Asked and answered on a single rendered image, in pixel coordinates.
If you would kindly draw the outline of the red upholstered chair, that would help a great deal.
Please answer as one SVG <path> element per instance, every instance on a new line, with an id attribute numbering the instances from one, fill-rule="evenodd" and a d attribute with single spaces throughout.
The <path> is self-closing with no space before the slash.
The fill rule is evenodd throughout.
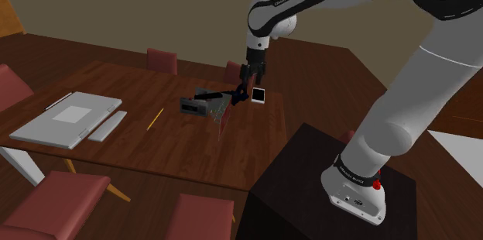
<path id="1" fill-rule="evenodd" d="M 148 48 L 146 68 L 148 70 L 177 75 L 177 55 L 171 52 Z"/>
<path id="2" fill-rule="evenodd" d="M 0 111 L 33 95 L 33 90 L 8 65 L 0 64 Z"/>
<path id="3" fill-rule="evenodd" d="M 224 70 L 223 82 L 239 85 L 242 82 L 240 78 L 241 67 L 240 64 L 229 60 Z"/>
<path id="4" fill-rule="evenodd" d="M 74 240 L 110 178 L 52 171 L 0 224 L 0 240 Z"/>
<path id="5" fill-rule="evenodd" d="M 164 240 L 230 240 L 234 201 L 180 194 Z"/>

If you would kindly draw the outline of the white phone with black screen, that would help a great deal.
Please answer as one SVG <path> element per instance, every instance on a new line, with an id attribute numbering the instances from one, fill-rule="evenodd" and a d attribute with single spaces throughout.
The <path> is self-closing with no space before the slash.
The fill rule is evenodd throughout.
<path id="1" fill-rule="evenodd" d="M 265 103 L 265 90 L 263 88 L 254 87 L 252 89 L 252 102 L 264 104 Z"/>

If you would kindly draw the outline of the dark blue figure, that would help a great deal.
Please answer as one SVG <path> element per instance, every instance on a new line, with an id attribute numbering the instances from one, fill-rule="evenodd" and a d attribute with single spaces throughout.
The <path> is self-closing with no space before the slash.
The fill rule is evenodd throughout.
<path id="1" fill-rule="evenodd" d="M 231 95 L 231 104 L 233 106 L 249 97 L 244 84 L 238 85 L 235 91 L 227 91 L 227 94 Z"/>

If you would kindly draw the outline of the black long bar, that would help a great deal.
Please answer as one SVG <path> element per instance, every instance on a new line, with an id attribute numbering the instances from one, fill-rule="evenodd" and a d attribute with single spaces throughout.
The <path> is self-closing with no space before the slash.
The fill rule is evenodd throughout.
<path id="1" fill-rule="evenodd" d="M 222 98 L 222 97 L 223 97 L 223 94 L 221 92 L 212 92 L 212 93 L 194 95 L 195 100 L 208 100 L 208 99 Z"/>

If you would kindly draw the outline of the red thin book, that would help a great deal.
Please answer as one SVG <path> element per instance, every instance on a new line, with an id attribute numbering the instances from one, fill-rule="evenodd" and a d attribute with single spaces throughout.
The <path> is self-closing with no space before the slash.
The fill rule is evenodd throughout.
<path id="1" fill-rule="evenodd" d="M 231 116 L 231 107 L 232 107 L 232 96 L 230 94 L 222 94 L 223 98 L 221 100 L 221 105 L 218 110 L 218 124 L 219 124 L 219 133 L 218 133 L 218 140 L 221 140 L 223 136 L 223 132 L 226 128 L 226 125 L 229 121 Z"/>

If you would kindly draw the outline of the grey box-shaped radio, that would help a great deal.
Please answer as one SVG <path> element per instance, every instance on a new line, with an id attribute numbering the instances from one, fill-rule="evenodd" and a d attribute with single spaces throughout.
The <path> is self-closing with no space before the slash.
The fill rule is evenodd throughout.
<path id="1" fill-rule="evenodd" d="M 180 98 L 180 112 L 189 115 L 207 117 L 208 102 L 194 98 Z"/>

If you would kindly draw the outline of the yellow pencil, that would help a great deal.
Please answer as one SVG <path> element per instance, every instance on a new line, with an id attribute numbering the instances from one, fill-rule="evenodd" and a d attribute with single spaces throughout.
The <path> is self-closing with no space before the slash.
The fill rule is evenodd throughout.
<path id="1" fill-rule="evenodd" d="M 158 114 L 154 117 L 154 119 L 150 122 L 149 126 L 146 128 L 146 131 L 149 131 L 149 129 L 152 127 L 152 125 L 155 123 L 157 118 L 160 116 L 160 114 L 163 112 L 164 108 L 161 108 L 161 110 L 158 112 Z"/>

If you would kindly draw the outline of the brown wooden table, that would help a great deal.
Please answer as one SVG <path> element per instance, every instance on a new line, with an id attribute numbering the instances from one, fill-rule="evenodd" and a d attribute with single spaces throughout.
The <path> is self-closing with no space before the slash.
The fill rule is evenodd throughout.
<path id="1" fill-rule="evenodd" d="M 180 112 L 180 98 L 199 87 L 228 89 L 215 81 L 94 61 L 1 111 L 0 146 L 247 191 L 286 144 L 283 96 L 267 92 L 264 104 L 234 106 L 218 140 L 219 124 L 212 118 Z M 73 149 L 9 137 L 71 91 L 119 98 L 127 115 L 105 141 L 84 140 Z"/>

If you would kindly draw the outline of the dark robot stand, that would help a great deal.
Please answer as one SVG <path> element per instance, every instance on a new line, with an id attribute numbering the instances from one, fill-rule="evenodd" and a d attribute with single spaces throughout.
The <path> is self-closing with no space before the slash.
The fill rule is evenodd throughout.
<path id="1" fill-rule="evenodd" d="M 380 225 L 330 202 L 320 175 L 343 148 L 302 124 L 249 191 L 235 240 L 418 240 L 416 182 L 388 166 Z"/>

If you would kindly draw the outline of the grey flat keyboard bar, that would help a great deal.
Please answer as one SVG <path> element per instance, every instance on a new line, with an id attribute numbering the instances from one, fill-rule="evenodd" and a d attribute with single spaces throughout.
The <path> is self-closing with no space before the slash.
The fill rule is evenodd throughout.
<path id="1" fill-rule="evenodd" d="M 103 142 L 119 125 L 122 119 L 127 115 L 126 111 L 117 111 L 105 122 L 103 122 L 88 139 L 95 142 Z"/>

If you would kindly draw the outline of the grey closed laptop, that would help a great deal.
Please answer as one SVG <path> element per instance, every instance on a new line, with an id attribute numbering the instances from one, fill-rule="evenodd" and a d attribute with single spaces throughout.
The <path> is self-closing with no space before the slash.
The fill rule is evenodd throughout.
<path id="1" fill-rule="evenodd" d="M 11 139 L 73 149 L 122 104 L 76 91 L 9 135 Z"/>

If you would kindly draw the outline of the orange wooden cabinet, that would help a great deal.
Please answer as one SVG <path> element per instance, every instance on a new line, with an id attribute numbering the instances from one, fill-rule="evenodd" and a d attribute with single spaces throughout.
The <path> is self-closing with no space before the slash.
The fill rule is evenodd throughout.
<path id="1" fill-rule="evenodd" d="M 0 0 L 0 38 L 14 34 L 26 34 L 9 0 Z"/>

